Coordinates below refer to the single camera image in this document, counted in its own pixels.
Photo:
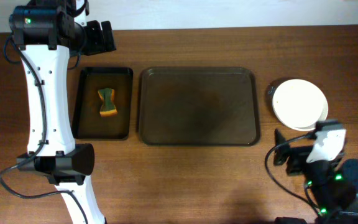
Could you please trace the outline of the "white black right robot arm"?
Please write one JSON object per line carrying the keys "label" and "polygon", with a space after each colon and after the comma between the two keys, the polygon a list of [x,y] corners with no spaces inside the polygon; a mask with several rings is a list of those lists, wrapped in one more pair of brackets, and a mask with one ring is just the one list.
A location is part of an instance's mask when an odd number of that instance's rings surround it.
{"label": "white black right robot arm", "polygon": [[287,188],[316,214],[315,223],[358,223],[358,159],[344,160],[346,129],[337,120],[318,121],[314,130],[285,139],[274,132],[275,145],[266,154],[288,176],[305,178],[302,197]]}

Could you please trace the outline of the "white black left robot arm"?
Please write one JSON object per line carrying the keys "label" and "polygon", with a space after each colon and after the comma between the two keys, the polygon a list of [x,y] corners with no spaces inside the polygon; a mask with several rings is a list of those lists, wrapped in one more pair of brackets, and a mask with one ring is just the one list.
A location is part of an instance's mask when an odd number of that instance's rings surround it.
{"label": "white black left robot arm", "polygon": [[30,134],[16,169],[45,177],[61,195],[73,223],[105,223],[91,183],[94,148],[77,144],[68,115],[72,57],[115,49],[109,22],[87,21],[87,1],[30,1],[9,18],[8,41],[27,80]]}

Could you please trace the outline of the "orange green sponge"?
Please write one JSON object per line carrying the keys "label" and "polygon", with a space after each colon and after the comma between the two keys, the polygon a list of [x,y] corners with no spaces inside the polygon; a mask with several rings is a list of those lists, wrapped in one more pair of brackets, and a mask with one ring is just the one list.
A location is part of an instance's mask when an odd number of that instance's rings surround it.
{"label": "orange green sponge", "polygon": [[98,95],[102,101],[99,114],[102,117],[114,116],[117,114],[117,108],[114,103],[115,90],[112,88],[104,88],[98,90]]}

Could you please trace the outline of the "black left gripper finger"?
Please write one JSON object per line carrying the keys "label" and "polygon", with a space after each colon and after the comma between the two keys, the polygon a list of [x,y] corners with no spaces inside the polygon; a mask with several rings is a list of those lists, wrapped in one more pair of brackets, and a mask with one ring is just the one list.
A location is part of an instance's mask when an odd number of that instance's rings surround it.
{"label": "black left gripper finger", "polygon": [[86,31],[86,46],[85,54],[94,55],[98,54],[102,50],[102,36],[101,28],[98,21],[89,21],[85,27]]}
{"label": "black left gripper finger", "polygon": [[112,52],[116,50],[116,45],[114,41],[114,35],[109,21],[104,21],[101,23],[103,38],[104,38],[104,48],[106,52]]}

